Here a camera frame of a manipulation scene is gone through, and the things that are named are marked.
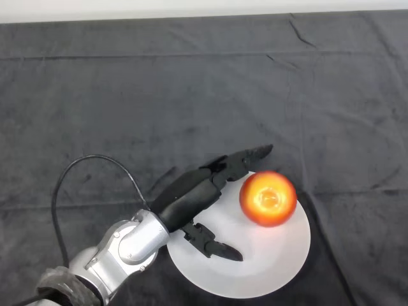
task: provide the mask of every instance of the white disc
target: white disc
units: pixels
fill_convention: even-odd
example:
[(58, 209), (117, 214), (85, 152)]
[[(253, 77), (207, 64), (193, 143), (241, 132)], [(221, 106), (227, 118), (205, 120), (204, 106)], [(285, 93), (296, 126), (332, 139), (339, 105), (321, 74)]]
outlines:
[(228, 298), (267, 295), (287, 284), (305, 263), (310, 247), (310, 226), (300, 203), (291, 218), (280, 226), (264, 228), (242, 212), (239, 192), (246, 177), (227, 183), (222, 196), (194, 218), (215, 234), (215, 240), (241, 252), (244, 261), (206, 258), (184, 239), (171, 234), (170, 256), (180, 272), (201, 289)]

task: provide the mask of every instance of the robotic hand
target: robotic hand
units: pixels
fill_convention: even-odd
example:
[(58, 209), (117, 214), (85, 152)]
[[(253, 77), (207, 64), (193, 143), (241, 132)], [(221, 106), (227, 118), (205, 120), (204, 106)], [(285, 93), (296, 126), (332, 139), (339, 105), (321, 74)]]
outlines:
[(184, 173), (151, 204), (127, 221), (114, 224), (96, 247), (79, 253), (69, 269), (49, 269), (38, 285), (50, 292), (36, 306), (106, 306), (120, 285), (133, 273), (143, 272), (155, 260), (170, 233), (183, 230), (188, 240), (206, 257), (216, 255), (242, 261), (234, 248), (216, 242), (215, 235), (193, 219), (214, 204), (227, 182), (249, 172), (252, 163), (263, 159), (272, 145), (221, 156), (196, 170)]

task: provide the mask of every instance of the white wall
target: white wall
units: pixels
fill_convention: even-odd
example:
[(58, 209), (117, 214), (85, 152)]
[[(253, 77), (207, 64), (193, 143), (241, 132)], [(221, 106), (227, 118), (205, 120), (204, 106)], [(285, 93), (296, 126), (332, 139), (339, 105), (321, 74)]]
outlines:
[(0, 23), (408, 9), (408, 0), (0, 0)]

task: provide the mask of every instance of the plate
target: plate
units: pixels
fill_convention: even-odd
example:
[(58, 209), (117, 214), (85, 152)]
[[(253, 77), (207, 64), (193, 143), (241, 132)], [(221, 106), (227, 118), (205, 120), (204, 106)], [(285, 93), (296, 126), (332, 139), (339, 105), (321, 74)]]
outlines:
[(167, 244), (180, 272), (215, 295), (254, 298), (274, 292), (296, 276), (309, 253), (310, 226), (299, 201), (291, 218), (280, 226), (264, 228), (244, 215), (239, 192), (251, 174), (227, 183), (220, 199), (194, 218), (215, 234), (216, 241), (240, 251), (243, 262), (205, 257), (182, 231), (172, 233)]

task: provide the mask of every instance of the dark gray cloth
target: dark gray cloth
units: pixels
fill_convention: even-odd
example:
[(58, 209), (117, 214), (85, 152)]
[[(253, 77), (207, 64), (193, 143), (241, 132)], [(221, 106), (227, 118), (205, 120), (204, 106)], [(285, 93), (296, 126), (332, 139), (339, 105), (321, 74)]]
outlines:
[[(164, 248), (113, 305), (407, 305), (407, 28), (408, 11), (0, 25), (2, 305), (61, 264), (50, 193), (72, 159), (117, 158), (152, 200), (186, 169), (264, 143), (258, 169), (288, 176), (309, 216), (299, 275), (230, 300)], [(138, 205), (114, 166), (78, 166), (59, 197), (69, 255)]]

